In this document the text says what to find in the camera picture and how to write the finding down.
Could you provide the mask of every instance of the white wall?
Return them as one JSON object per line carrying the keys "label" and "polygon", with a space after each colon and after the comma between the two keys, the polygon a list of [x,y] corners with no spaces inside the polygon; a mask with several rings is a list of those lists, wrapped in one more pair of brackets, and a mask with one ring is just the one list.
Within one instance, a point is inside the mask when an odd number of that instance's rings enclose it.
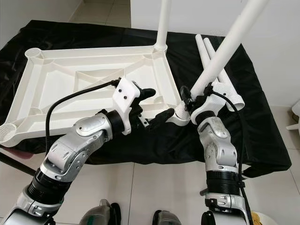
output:
{"label": "white wall", "polygon": [[[157,30],[161,0],[131,0],[133,28]],[[173,0],[170,31],[223,35],[246,0]],[[300,1],[270,0],[243,45],[270,105],[300,99]]]}
{"label": "white wall", "polygon": [[0,0],[0,48],[30,20],[68,22],[81,0]]}

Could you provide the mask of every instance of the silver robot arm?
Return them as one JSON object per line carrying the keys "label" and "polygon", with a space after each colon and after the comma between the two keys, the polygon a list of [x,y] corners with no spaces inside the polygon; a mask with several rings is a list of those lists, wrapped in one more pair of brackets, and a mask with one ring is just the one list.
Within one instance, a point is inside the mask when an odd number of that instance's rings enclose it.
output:
{"label": "silver robot arm", "polygon": [[77,121],[50,148],[32,182],[20,194],[1,225],[54,225],[53,216],[88,157],[118,134],[131,133],[131,121],[149,125],[141,116],[140,101],[155,94],[122,78],[113,95],[111,112],[105,110]]}

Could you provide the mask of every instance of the black wire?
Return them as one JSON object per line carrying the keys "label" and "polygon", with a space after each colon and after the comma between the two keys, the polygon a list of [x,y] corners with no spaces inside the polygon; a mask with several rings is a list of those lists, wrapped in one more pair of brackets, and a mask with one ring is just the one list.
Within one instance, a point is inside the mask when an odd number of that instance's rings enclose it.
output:
{"label": "black wire", "polygon": [[[243,158],[244,158],[244,151],[245,151],[245,124],[244,124],[244,120],[242,119],[240,112],[237,110],[237,108],[235,107],[235,105],[224,95],[217,93],[215,91],[211,91],[211,94],[217,95],[220,98],[224,99],[226,102],[229,103],[229,105],[233,108],[233,110],[237,113],[238,117],[239,117],[239,121],[240,121],[240,126],[241,126],[241,137],[242,137],[242,143],[241,143],[241,149],[240,149],[240,153],[239,153],[239,181],[240,183],[242,183],[243,181],[243,177],[242,177],[242,162],[243,162]],[[251,216],[251,210],[250,210],[250,206],[249,206],[249,202],[246,196],[246,192],[243,186],[240,187],[240,191],[242,193],[242,196],[245,199],[245,205],[246,205],[246,211],[247,211],[247,215],[248,215],[248,219],[249,219],[249,223],[250,225],[253,225],[253,220],[252,220],[252,216]]]}
{"label": "black wire", "polygon": [[46,116],[46,127],[45,127],[45,129],[46,129],[46,155],[48,154],[48,152],[50,150],[50,140],[49,140],[50,139],[50,117],[51,117],[51,113],[55,109],[55,107],[58,106],[60,103],[63,103],[71,98],[85,94],[87,92],[98,90],[98,89],[107,87],[109,85],[117,86],[118,82],[119,82],[119,80],[114,80],[114,81],[110,81],[110,82],[107,82],[107,83],[104,83],[104,84],[101,84],[101,85],[98,85],[98,86],[95,86],[92,88],[84,89],[79,92],[73,93],[71,95],[68,95],[68,96],[58,100],[49,108],[49,110],[47,112],[47,116]]}

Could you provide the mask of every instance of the yellow object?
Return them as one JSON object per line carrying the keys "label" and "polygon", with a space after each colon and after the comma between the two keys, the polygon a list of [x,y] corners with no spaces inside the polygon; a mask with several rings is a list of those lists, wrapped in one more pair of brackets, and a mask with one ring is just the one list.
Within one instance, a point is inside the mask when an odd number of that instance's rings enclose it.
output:
{"label": "yellow object", "polygon": [[260,218],[257,213],[251,212],[252,220],[253,220],[253,225],[262,225],[260,222]]}

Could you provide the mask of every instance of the black cloth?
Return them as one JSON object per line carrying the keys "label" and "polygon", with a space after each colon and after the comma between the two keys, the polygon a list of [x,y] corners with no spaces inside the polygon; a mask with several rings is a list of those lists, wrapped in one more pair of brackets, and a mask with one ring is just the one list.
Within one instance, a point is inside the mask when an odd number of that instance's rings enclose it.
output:
{"label": "black cloth", "polygon": [[[0,124],[5,121],[26,64],[24,52],[32,47],[42,50],[153,45],[157,32],[92,24],[31,21],[0,51]],[[222,37],[208,36],[215,49]],[[193,86],[203,71],[194,34],[168,33],[167,59],[178,90]],[[226,71],[246,106],[241,111],[246,121],[246,154],[244,163],[251,165],[244,175],[257,177],[291,166],[286,147],[270,111],[253,64],[241,45]],[[237,151],[241,149],[241,132],[237,116],[224,107],[219,117],[232,136]],[[51,137],[54,142],[58,136]],[[22,141],[16,149],[40,153],[45,151],[45,138]],[[204,161],[203,147],[196,126],[178,127],[163,124],[155,131],[134,130],[119,136],[92,154],[89,164],[136,162],[141,164],[178,164]]]}

